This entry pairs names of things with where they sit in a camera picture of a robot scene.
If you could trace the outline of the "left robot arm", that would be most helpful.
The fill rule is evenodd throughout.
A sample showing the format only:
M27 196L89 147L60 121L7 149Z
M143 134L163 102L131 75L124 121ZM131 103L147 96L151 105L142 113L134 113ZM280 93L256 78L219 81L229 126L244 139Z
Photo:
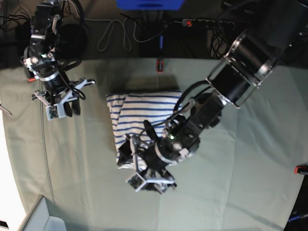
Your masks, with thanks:
M244 30L205 80L190 85L181 95L172 114L162 121L161 136L155 125L144 121L143 133L127 135L120 147L121 163L133 162L127 183L142 190L164 193L176 188L167 166L177 165L199 148L200 134L215 127L224 107L240 108L272 73L281 56L308 23L305 0L274 0L258 24Z

